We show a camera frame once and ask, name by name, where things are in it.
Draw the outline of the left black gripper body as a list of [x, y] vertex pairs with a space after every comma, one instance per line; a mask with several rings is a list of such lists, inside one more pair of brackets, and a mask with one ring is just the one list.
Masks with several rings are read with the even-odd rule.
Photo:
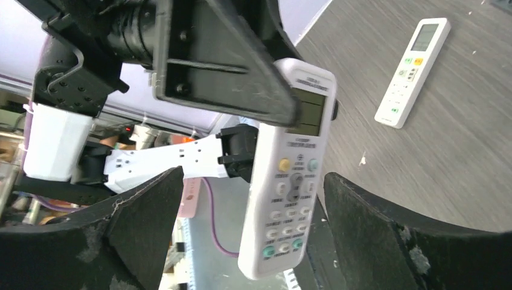
[[108, 96], [125, 93], [125, 63], [150, 69], [156, 1], [21, 1], [47, 34], [31, 101], [97, 117]]

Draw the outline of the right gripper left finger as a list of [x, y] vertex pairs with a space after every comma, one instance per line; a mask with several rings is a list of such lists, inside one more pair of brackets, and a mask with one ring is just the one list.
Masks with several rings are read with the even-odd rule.
[[176, 167], [53, 223], [2, 228], [1, 288], [158, 289], [183, 178]]

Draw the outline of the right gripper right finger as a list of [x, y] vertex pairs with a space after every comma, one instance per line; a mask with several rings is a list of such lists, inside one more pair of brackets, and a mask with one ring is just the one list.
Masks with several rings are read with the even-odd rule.
[[511, 233], [462, 227], [331, 172], [328, 221], [343, 289], [510, 289]]

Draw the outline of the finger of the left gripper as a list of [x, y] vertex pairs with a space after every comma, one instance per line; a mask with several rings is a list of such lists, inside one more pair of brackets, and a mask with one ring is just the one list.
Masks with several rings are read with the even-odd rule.
[[299, 56], [277, 1], [158, 1], [158, 100], [292, 127], [298, 97], [275, 61]]
[[338, 110], [339, 110], [339, 102], [336, 100], [333, 103], [333, 110], [331, 115], [331, 121], [334, 121], [338, 116]]

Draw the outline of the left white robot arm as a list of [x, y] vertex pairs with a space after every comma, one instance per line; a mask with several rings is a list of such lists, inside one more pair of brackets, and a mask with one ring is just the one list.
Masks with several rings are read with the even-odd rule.
[[[241, 176], [257, 187], [313, 193], [336, 79], [305, 63], [284, 31], [278, 1], [21, 1], [48, 34], [34, 76], [29, 178], [123, 193], [174, 167], [184, 178]], [[245, 146], [225, 131], [143, 150], [85, 150], [121, 67], [155, 75], [158, 100], [241, 115]]]

